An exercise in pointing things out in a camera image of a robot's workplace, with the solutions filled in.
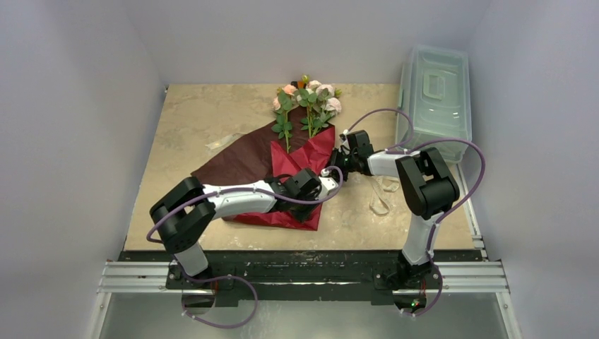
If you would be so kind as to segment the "cream ribbon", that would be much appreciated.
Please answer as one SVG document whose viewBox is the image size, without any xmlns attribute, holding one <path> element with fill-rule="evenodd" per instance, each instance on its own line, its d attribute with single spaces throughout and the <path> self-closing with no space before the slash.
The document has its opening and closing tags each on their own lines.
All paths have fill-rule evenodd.
<svg viewBox="0 0 599 339">
<path fill-rule="evenodd" d="M 369 201 L 369 209 L 378 216 L 387 215 L 390 212 L 389 194 L 400 188 L 399 179 L 394 177 L 368 177 L 372 187 L 372 195 Z"/>
</svg>

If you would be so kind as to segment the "dark red wrapping paper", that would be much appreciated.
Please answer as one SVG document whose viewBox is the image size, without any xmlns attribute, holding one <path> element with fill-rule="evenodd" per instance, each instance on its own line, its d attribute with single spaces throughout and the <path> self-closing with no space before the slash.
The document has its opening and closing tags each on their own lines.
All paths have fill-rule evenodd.
<svg viewBox="0 0 599 339">
<path fill-rule="evenodd" d="M 284 138 L 272 130 L 273 122 L 234 141 L 191 173 L 203 184 L 229 186 L 248 184 L 281 174 L 296 174 L 310 168 L 315 173 L 327 166 L 336 143 L 335 126 L 330 125 L 309 137 L 301 120 L 305 109 L 298 107 L 288 114 L 292 122 L 290 150 Z"/>
</svg>

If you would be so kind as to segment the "pale pink flower stem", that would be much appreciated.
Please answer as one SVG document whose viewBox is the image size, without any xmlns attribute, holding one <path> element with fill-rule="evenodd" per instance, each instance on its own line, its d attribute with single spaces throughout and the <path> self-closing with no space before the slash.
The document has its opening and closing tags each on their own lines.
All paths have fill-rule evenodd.
<svg viewBox="0 0 599 339">
<path fill-rule="evenodd" d="M 307 90 L 310 94 L 309 98 L 314 98 L 309 105 L 309 134 L 314 137 L 329 126 L 328 123 L 332 118 L 341 113 L 342 104 L 339 100 L 341 91 L 331 84 L 323 84 L 319 81 L 310 81 Z"/>
</svg>

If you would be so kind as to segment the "white flower stem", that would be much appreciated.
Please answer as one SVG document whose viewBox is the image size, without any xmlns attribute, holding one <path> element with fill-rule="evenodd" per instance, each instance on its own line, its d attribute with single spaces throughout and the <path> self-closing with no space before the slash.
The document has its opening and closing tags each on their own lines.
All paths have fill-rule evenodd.
<svg viewBox="0 0 599 339">
<path fill-rule="evenodd" d="M 309 75 L 303 74 L 300 81 L 307 84 L 306 88 L 297 89 L 295 92 L 296 103 L 306 109 L 306 117 L 303 118 L 304 130 L 308 132 L 310 138 L 314 136 L 314 116 L 313 108 L 316 104 L 316 89 L 322 85 L 320 81 L 312 80 Z"/>
</svg>

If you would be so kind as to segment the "peach flower stem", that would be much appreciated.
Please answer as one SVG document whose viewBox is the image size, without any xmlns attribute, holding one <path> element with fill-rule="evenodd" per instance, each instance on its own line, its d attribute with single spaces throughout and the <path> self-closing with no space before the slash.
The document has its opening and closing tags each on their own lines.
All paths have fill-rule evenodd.
<svg viewBox="0 0 599 339">
<path fill-rule="evenodd" d="M 273 99 L 275 124 L 271 127 L 271 130 L 278 135 L 280 140 L 284 140 L 287 153 L 290 152 L 290 139 L 292 137 L 292 122 L 289 113 L 298 106 L 298 90 L 296 83 L 287 84 L 277 89 L 277 94 Z"/>
</svg>

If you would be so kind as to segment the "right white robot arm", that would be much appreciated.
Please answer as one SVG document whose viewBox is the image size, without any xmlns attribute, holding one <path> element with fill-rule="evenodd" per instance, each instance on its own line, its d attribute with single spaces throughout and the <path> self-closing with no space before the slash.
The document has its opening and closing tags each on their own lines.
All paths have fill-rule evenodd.
<svg viewBox="0 0 599 339">
<path fill-rule="evenodd" d="M 432 270 L 438 219 L 453 208 L 460 189 L 436 148 L 422 151 L 375 151 L 366 131 L 349 133 L 334 148 L 328 165 L 344 177 L 365 176 L 398 179 L 411 212 L 408 236 L 398 255 L 396 271 L 385 277 L 390 287 L 414 287 Z"/>
</svg>

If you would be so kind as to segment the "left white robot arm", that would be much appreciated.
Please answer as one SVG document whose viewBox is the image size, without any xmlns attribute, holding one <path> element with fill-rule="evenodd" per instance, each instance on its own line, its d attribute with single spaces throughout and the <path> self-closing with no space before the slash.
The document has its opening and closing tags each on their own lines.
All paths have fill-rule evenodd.
<svg viewBox="0 0 599 339">
<path fill-rule="evenodd" d="M 233 186 L 202 184 L 188 177 L 150 209 L 154 225 L 146 239 L 163 245 L 182 267 L 184 281 L 201 289 L 210 282 L 210 264 L 199 239 L 212 221 L 246 213 L 289 213 L 303 222 L 338 190 L 329 174 L 327 169 L 317 175 L 306 168 Z"/>
</svg>

